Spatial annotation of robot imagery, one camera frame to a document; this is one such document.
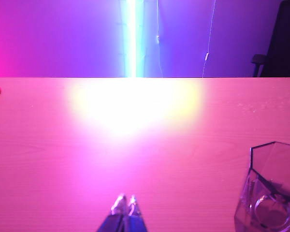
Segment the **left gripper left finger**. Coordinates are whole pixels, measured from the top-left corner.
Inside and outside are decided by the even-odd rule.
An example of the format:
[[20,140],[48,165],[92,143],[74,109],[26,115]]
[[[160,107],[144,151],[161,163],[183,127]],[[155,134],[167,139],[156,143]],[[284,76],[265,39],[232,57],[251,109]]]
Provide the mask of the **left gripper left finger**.
[[97,232],[123,232],[124,216],[127,215],[127,197],[120,194],[111,206],[109,215],[104,219]]

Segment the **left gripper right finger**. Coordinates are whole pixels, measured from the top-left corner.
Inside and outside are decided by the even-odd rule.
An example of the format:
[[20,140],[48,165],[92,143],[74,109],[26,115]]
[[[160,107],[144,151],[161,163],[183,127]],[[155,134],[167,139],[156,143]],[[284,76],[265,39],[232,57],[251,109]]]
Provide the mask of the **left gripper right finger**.
[[131,196],[127,215],[124,216],[124,231],[148,232],[135,195]]

